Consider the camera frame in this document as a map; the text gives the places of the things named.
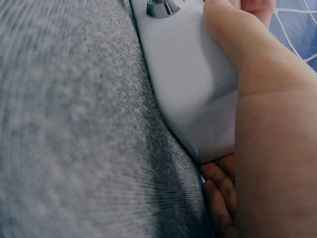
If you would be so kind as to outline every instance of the silver button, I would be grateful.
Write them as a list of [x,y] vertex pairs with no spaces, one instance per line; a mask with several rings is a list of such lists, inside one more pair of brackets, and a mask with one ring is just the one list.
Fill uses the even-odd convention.
[[148,0],[147,15],[153,18],[172,16],[180,10],[174,0]]

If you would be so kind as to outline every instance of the gray fabric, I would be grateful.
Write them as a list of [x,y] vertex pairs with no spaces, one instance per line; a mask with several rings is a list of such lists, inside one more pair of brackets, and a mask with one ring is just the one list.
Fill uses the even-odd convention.
[[128,0],[0,0],[0,238],[210,237]]

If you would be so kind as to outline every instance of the white plastic casing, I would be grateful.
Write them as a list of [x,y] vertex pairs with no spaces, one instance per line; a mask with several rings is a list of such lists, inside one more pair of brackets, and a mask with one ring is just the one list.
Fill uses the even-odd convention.
[[203,2],[179,1],[181,10],[156,19],[147,0],[131,0],[159,109],[199,163],[234,151],[237,76],[205,29]]

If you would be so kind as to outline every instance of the hand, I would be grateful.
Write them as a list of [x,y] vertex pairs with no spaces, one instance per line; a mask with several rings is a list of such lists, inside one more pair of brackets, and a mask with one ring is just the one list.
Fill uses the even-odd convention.
[[201,174],[206,180],[203,190],[216,238],[239,238],[235,220],[237,201],[233,182],[234,163],[235,158],[232,154],[200,167]]
[[228,238],[317,237],[317,77],[268,31],[273,3],[204,6],[239,77],[235,186],[224,176],[233,176],[228,157],[201,167],[211,220]]

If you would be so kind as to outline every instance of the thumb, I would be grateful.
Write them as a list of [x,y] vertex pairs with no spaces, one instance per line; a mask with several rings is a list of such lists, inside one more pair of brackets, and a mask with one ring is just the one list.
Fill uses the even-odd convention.
[[254,15],[228,0],[206,0],[204,22],[239,73],[254,57],[281,50],[281,44]]

